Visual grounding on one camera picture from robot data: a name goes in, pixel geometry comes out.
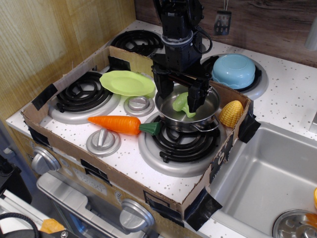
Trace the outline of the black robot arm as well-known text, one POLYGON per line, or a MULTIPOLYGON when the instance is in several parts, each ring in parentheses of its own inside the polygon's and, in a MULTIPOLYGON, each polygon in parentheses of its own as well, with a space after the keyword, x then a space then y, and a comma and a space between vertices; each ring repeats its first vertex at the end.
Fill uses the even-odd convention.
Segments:
POLYGON ((188 89, 189 111, 194 113, 210 92, 211 74, 201 65, 202 39, 209 38, 199 23, 204 7, 198 0, 156 0, 162 24, 163 54, 152 54, 152 72, 159 96, 165 99, 178 83, 188 89))

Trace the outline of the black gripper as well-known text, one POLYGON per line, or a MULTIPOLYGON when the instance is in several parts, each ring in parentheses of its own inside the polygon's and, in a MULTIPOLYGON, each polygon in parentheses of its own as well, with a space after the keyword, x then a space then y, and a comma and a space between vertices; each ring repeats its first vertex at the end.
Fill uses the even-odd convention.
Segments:
POLYGON ((209 85, 211 73, 201 64, 203 54, 208 52, 203 39, 193 37, 192 41, 182 45, 165 43, 164 50, 165 59, 151 58, 158 94, 165 99, 173 92, 174 82, 190 87, 187 102, 189 112, 195 113, 212 92, 212 87, 209 85))

